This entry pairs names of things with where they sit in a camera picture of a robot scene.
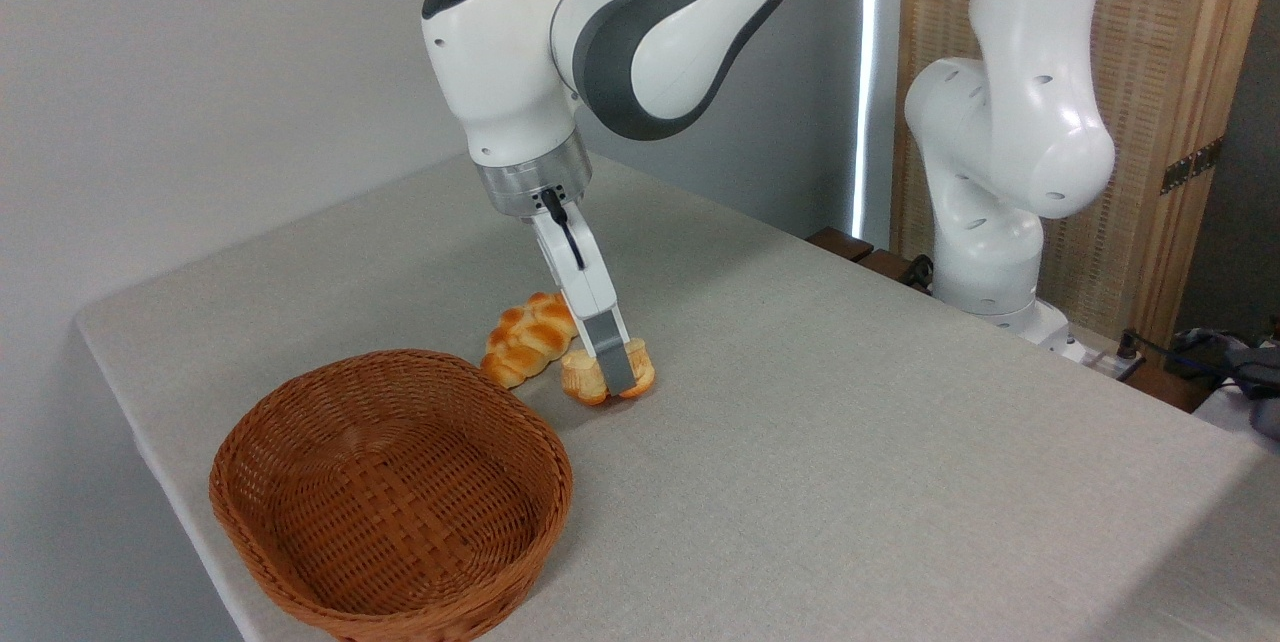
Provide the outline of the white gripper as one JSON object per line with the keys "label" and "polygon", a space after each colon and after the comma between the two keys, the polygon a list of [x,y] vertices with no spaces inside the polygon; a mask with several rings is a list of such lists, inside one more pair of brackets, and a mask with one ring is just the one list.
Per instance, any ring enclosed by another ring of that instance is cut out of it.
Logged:
{"label": "white gripper", "polygon": [[591,228],[576,203],[540,197],[531,217],[544,260],[566,303],[585,318],[586,341],[611,396],[635,386],[626,350],[628,333],[616,309],[617,295]]}

